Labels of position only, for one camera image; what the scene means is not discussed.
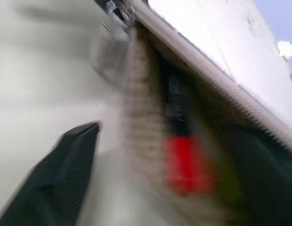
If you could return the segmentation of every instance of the zipper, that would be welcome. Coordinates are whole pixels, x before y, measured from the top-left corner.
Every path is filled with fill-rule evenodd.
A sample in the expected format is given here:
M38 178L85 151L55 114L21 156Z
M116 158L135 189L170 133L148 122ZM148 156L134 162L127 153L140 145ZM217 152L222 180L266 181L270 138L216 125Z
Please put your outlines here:
M200 49L165 22L141 0L131 0L137 20L217 92L237 107L247 119L265 131L292 156L292 130L228 76Z

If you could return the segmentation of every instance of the red object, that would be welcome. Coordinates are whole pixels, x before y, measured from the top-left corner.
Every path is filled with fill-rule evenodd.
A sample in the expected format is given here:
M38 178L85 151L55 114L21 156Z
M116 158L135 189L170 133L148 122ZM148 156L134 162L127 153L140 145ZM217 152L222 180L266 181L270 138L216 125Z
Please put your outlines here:
M181 195L210 193L212 173L195 138L171 137L167 140L170 185Z

